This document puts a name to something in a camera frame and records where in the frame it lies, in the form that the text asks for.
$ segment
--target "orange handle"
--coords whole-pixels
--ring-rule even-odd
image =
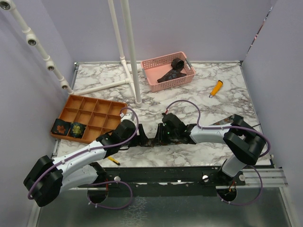
[[[210,97],[213,97],[215,94],[217,94],[217,92],[220,90],[222,85],[223,85],[223,82],[218,80],[217,85],[213,88],[212,92],[210,93]]]

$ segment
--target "orange flower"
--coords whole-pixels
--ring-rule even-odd
[[[58,126],[57,126],[57,130],[58,130],[59,133],[62,133],[62,134],[64,134],[64,132],[65,132],[64,126],[58,125]]]

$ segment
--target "screw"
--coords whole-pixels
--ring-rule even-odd
[[[4,10],[9,10],[10,9],[10,5],[6,1],[0,2],[0,7]]]
[[[240,181],[245,181],[245,176],[244,176],[243,174],[241,174],[241,175],[239,176],[239,180],[240,180]]]
[[[203,176],[202,176],[202,180],[206,183],[206,182],[209,181],[209,178],[208,178],[207,175],[203,175]]]
[[[55,69],[55,67],[54,67],[54,66],[49,66],[49,67],[47,67],[47,69],[48,69],[49,71],[53,71],[53,70]]]
[[[119,176],[115,176],[114,181],[121,181],[121,178]]]
[[[37,42],[33,39],[29,39],[28,44],[31,45],[31,46],[35,46],[37,44]]]

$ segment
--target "pvc pipe frame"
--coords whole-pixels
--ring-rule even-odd
[[[22,32],[26,35],[27,44],[29,44],[30,46],[36,47],[36,49],[40,53],[41,57],[45,61],[46,68],[49,71],[54,72],[54,74],[60,81],[60,85],[61,85],[62,89],[66,89],[69,95],[74,94],[74,91],[69,86],[67,80],[60,73],[60,71],[56,67],[55,63],[53,62],[52,58],[47,54],[47,52],[45,51],[45,49],[39,42],[39,40],[38,40],[37,36],[35,35],[35,33],[33,32],[33,30],[27,25],[27,23],[25,22],[25,20],[23,19],[23,17],[19,13],[19,11],[17,10],[15,3],[12,0],[1,0],[1,2],[9,4],[9,8],[7,8],[5,10],[11,12],[12,16],[14,17],[14,19],[18,22],[19,26],[21,27]]]
[[[120,37],[118,21],[117,21],[117,17],[116,17],[114,1],[108,0],[108,5],[109,5],[110,15],[111,15],[114,30],[115,30],[121,64],[123,65],[127,78],[125,80],[121,80],[118,82],[113,82],[113,83],[101,85],[98,87],[88,88],[88,89],[84,89],[82,91],[76,91],[75,94],[81,96],[84,94],[103,90],[106,88],[115,87],[115,86],[122,85],[122,84],[129,84],[131,87],[132,94],[135,97],[136,105],[138,107],[140,107],[140,106],[142,106],[142,100],[141,100],[140,87],[139,87],[137,62],[136,62],[136,57],[135,57],[135,52],[134,52],[134,37],[133,37],[133,31],[132,31],[132,24],[131,24],[128,0],[121,0],[121,6],[123,9],[123,18],[124,18],[124,23],[125,23],[125,28],[126,28],[128,48],[129,48],[129,52],[131,55],[131,66],[132,66],[133,76],[131,75],[131,73],[127,67],[127,64],[126,64],[126,60],[125,60],[125,56],[124,56],[124,52],[123,52],[123,46],[122,46],[121,37]]]

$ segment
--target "table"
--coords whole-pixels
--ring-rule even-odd
[[[152,93],[138,64],[139,82],[143,105],[137,108],[129,85],[90,93],[85,96],[128,103],[139,116],[147,137],[154,137],[157,124],[161,122],[166,107],[178,99],[196,103],[202,112],[200,124],[213,124],[232,114],[244,117],[251,126],[259,124],[254,112],[249,93],[239,63],[193,63],[196,75],[193,81],[179,87]],[[97,85],[104,85],[126,78],[121,64],[80,64],[74,90],[82,90]],[[217,81],[223,81],[223,87],[209,98]],[[176,103],[170,110],[185,124],[196,123],[197,111],[189,103]],[[58,157],[76,151],[85,144],[62,140],[58,148]],[[217,166],[232,155],[223,144],[203,143],[197,145],[174,145],[155,148],[131,148],[113,155],[121,167],[156,167],[156,166]],[[116,167],[108,159],[99,161],[103,167]],[[270,165],[270,155],[260,158],[257,165]]]

